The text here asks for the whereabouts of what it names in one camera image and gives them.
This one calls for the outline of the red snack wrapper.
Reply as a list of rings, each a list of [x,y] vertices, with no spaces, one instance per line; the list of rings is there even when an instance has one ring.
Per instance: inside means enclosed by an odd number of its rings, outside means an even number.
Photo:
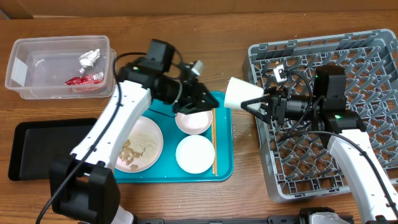
[[[91,85],[91,84],[100,84],[104,80],[104,73],[91,73],[85,75],[83,77],[74,77],[70,80],[66,81],[66,85]]]

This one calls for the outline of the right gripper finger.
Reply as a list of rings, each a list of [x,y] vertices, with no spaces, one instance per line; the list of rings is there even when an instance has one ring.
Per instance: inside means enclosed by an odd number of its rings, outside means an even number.
[[[241,108],[242,109],[260,109],[262,105],[267,103],[268,98],[269,97],[267,95],[263,95],[259,98],[242,101]]]
[[[267,123],[267,105],[266,104],[250,104],[241,105],[241,108],[248,113],[252,114],[261,121]]]

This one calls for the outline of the wooden chopstick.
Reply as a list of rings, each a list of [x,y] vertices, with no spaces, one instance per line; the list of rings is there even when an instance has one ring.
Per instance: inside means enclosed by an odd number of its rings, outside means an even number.
[[[212,163],[212,174],[215,175],[215,109],[213,108],[211,111],[212,115],[212,120],[211,120],[211,143],[213,146],[213,152],[214,152],[214,157],[213,157],[213,163]]]
[[[216,109],[212,110],[213,120],[212,120],[212,143],[215,150],[215,158],[213,161],[213,174],[218,176],[218,167],[217,167],[217,143],[216,143]]]

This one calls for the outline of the white tissue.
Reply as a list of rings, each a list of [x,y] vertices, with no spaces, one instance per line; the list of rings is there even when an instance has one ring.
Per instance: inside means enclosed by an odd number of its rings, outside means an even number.
[[[93,67],[99,57],[100,57],[100,49],[91,50],[89,52],[82,54],[78,59],[81,65],[79,72],[81,74],[84,74],[85,69],[88,67]]]

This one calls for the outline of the white paper cup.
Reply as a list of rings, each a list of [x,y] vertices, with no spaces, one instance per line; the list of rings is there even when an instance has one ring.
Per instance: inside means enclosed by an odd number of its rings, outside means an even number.
[[[228,82],[224,98],[224,107],[233,110],[241,110],[241,103],[247,100],[260,98],[264,89],[252,83],[231,77]]]

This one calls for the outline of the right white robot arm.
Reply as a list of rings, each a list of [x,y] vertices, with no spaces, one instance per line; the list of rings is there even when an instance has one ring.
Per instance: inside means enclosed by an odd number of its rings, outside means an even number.
[[[315,69],[308,96],[291,95],[287,88],[268,88],[240,107],[263,122],[309,121],[308,131],[291,128],[280,141],[316,134],[339,165],[364,223],[397,223],[397,191],[380,165],[360,115],[347,109],[346,73],[339,65]]]

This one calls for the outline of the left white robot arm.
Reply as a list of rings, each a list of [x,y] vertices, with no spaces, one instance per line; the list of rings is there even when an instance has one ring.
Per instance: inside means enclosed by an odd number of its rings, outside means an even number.
[[[207,87],[198,81],[201,60],[176,67],[177,77],[167,73],[174,55],[181,53],[171,44],[153,39],[146,53],[117,69],[112,66],[116,89],[101,116],[67,157],[50,165],[51,198],[39,213],[40,223],[51,208],[55,213],[83,223],[135,223],[136,217],[122,208],[121,194],[114,178],[119,153],[138,119],[154,100],[172,106],[173,113],[192,114],[219,106]]]

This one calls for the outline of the white bowl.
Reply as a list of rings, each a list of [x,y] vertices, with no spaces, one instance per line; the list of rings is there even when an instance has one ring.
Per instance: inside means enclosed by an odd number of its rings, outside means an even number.
[[[187,136],[176,148],[175,157],[182,170],[190,174],[201,174],[213,163],[213,146],[209,139],[201,135]]]

